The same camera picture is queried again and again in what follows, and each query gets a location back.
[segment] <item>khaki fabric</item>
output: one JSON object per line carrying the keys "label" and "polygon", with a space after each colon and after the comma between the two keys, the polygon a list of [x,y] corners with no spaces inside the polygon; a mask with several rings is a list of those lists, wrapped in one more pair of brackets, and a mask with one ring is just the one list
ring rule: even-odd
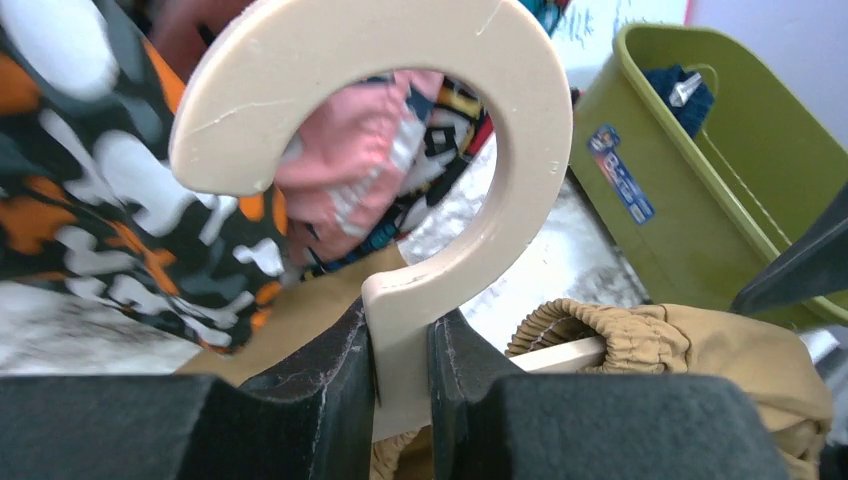
{"label": "khaki fabric", "polygon": [[562,299],[527,316],[508,356],[597,332],[607,345],[591,373],[693,373],[736,383],[757,405],[795,479],[818,478],[830,429],[830,391],[793,332],[724,312],[680,305],[630,309]]}
{"label": "khaki fabric", "polygon": [[[240,385],[281,362],[332,326],[359,297],[366,278],[405,266],[397,247],[392,246],[336,273],[283,291],[274,302],[268,323],[244,350],[233,357],[201,352],[177,373],[212,373],[232,385]],[[372,446],[372,480],[392,478],[401,450],[416,433],[386,439]]]}

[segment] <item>marble surface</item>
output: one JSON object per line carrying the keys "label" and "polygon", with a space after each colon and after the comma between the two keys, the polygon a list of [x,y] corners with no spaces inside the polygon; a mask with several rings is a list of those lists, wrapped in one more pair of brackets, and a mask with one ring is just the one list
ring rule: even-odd
{"label": "marble surface", "polygon": [[[490,142],[445,202],[401,244],[410,263],[438,252],[468,225],[483,203],[494,166]],[[525,253],[461,310],[489,342],[504,349],[525,315],[565,296],[622,306],[644,298],[570,182]],[[0,374],[165,374],[197,351],[105,307],[0,283]]]}

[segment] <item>green bin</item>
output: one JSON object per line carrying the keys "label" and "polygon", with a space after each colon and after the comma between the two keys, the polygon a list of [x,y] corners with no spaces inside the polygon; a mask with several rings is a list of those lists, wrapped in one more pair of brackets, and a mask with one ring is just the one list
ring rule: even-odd
{"label": "green bin", "polygon": [[[675,64],[715,95],[694,140],[642,74]],[[574,117],[570,166],[657,303],[728,309],[848,180],[839,143],[756,56],[709,29],[623,28]],[[848,324],[846,307],[839,292],[757,317],[806,329]]]}

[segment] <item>pink garment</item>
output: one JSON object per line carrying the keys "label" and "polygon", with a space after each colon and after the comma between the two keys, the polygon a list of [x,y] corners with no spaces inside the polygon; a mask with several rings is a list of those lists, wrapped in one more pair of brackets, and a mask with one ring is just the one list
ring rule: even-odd
{"label": "pink garment", "polygon": [[358,83],[333,94],[303,122],[274,178],[286,198],[295,265],[314,264],[315,256],[337,260],[374,228],[426,130],[426,118],[410,108],[415,102],[409,98],[432,104],[443,78],[402,70],[384,82]]}

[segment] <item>label on bin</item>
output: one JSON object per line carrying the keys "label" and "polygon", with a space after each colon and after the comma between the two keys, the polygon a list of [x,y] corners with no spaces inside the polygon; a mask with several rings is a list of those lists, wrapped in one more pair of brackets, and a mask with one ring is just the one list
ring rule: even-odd
{"label": "label on bin", "polygon": [[621,143],[618,132],[610,125],[599,128],[586,143],[589,153],[598,168],[607,177],[607,181],[618,193],[618,198],[624,208],[630,213],[637,225],[642,225],[653,218],[656,211],[639,184],[630,175],[621,157],[615,152],[615,147]]}

